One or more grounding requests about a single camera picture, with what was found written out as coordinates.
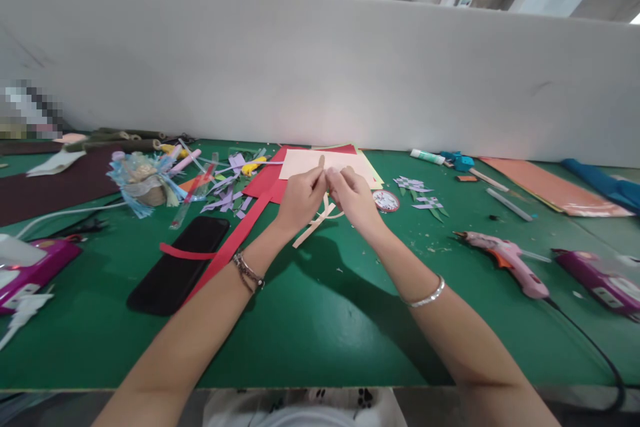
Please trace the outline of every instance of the black phone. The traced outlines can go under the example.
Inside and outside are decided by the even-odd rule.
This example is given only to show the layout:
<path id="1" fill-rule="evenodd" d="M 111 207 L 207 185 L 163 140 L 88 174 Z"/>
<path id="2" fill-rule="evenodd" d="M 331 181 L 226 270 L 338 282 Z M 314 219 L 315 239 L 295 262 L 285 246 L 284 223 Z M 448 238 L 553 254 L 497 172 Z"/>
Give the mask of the black phone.
<path id="1" fill-rule="evenodd" d="M 229 230 L 229 221 L 199 216 L 191 221 L 173 242 L 186 252 L 215 252 Z M 170 316 L 195 287 L 211 260 L 184 260 L 164 254 L 149 270 L 127 299 L 131 310 L 157 316 Z"/>

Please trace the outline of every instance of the bracelet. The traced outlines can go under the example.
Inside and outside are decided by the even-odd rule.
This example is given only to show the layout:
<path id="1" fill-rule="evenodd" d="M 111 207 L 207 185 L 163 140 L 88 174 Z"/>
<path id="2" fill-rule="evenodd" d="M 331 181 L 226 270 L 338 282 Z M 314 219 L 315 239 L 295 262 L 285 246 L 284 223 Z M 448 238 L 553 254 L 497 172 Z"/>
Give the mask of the bracelet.
<path id="1" fill-rule="evenodd" d="M 238 267 L 238 272 L 240 273 L 240 280 L 245 284 L 245 287 L 249 289 L 251 295 L 255 294 L 256 290 L 260 288 L 261 290 L 265 287 L 265 278 L 256 274 L 245 262 L 245 259 L 242 256 L 242 250 L 238 250 L 236 254 L 233 256 L 233 262 Z M 251 288 L 251 286 L 245 280 L 245 276 L 249 277 L 251 280 L 255 282 L 255 289 Z"/>
<path id="2" fill-rule="evenodd" d="M 400 299 L 409 307 L 413 307 L 413 308 L 421 307 L 425 304 L 429 304 L 433 302 L 440 296 L 440 294 L 442 294 L 442 291 L 445 289 L 445 279 L 443 278 L 443 276 L 438 276 L 438 277 L 440 279 L 440 285 L 438 285 L 438 288 L 429 297 L 419 300 L 418 302 L 415 302 L 415 303 L 407 302 L 402 297 L 400 297 Z"/>

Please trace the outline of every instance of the hand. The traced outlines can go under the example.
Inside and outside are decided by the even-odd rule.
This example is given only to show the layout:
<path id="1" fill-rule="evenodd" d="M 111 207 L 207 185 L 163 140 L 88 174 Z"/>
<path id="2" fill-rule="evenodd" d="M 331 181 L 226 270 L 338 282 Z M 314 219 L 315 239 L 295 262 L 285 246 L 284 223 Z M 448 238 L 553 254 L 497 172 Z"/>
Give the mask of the hand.
<path id="1" fill-rule="evenodd" d="M 369 184 L 362 175 L 355 173 L 351 167 L 342 171 L 332 167 L 327 170 L 327 179 L 331 198 L 361 235 L 385 226 Z"/>
<path id="2" fill-rule="evenodd" d="M 327 191 L 324 165 L 325 156 L 321 155 L 316 168 L 293 175 L 287 181 L 287 189 L 275 223 L 292 236 L 304 228 L 318 212 L 322 197 Z"/>

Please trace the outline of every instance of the green work surface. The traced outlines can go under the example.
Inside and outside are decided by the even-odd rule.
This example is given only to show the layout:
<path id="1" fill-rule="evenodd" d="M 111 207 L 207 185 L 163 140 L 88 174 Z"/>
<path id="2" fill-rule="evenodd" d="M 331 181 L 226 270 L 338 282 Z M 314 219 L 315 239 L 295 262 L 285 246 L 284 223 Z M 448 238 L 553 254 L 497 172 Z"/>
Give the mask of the green work surface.
<path id="1" fill-rule="evenodd" d="M 209 157 L 226 158 L 228 141 L 195 144 Z M 242 143 L 248 148 L 276 145 Z M 487 184 L 459 183 L 457 172 L 403 152 L 366 151 L 389 191 L 399 196 L 394 177 L 420 179 L 434 189 L 450 214 L 438 222 L 428 211 L 400 197 L 397 212 L 382 214 L 387 225 L 436 273 L 441 274 L 493 328 L 534 384 L 613 385 L 606 363 L 590 344 L 547 304 L 525 297 L 515 280 L 494 260 L 456 240 L 452 231 L 472 230 L 517 243 L 550 256 L 550 248 L 588 250 L 604 257 L 616 252 L 640 257 L 635 218 L 580 219 L 556 213 L 518 187 L 510 197 L 530 214 L 524 222 L 485 193 Z M 3 158 L 13 175 L 48 155 Z M 513 184 L 484 164 L 477 166 L 508 186 Z M 558 165 L 544 168 L 580 183 Z M 191 166 L 185 179 L 196 174 Z M 638 178 L 632 170 L 615 173 Z M 103 205 L 115 195 L 84 206 Z M 275 217 L 270 204 L 247 242 Z M 185 225 L 198 214 L 195 204 Z M 160 242 L 172 243 L 169 230 L 176 209 L 159 207 L 138 220 L 124 207 L 98 216 L 109 220 L 89 234 L 83 253 L 55 279 L 55 297 L 0 353 L 0 389 L 115 388 L 167 321 L 127 309 L 133 288 L 159 259 Z M 501 221 L 492 221 L 489 215 Z M 207 212 L 238 219 L 230 213 Z M 44 221 L 27 238 L 46 236 L 82 215 Z M 1 229 L 16 234 L 27 222 Z M 598 304 L 556 263 L 526 260 L 552 298 L 602 347 L 628 384 L 640 383 L 640 326 Z M 251 300 L 229 339 L 207 369 L 199 387 L 418 386 L 451 383 L 444 367 L 414 324 L 373 250 L 347 218 L 326 221 L 294 250 L 287 246 L 267 274 L 267 286 Z M 578 298 L 574 292 L 583 297 Z M 215 322 L 217 312 L 211 312 Z M 9 318 L 0 321 L 4 329 Z M 473 348 L 469 338 L 469 348 Z"/>

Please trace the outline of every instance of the pink glue gun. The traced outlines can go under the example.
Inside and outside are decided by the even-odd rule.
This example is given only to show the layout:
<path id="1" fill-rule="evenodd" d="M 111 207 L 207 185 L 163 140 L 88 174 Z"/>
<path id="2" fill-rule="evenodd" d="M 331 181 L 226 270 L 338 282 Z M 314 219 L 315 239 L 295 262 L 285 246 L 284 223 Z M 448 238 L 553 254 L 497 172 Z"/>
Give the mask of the pink glue gun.
<path id="1" fill-rule="evenodd" d="M 469 242 L 474 247 L 487 250 L 498 261 L 498 267 L 509 269 L 511 275 L 515 277 L 522 292 L 533 299 L 544 299 L 549 297 L 549 290 L 542 281 L 527 267 L 520 255 L 520 250 L 513 242 L 502 240 L 497 237 L 478 234 L 477 232 L 454 232 L 459 237 Z"/>

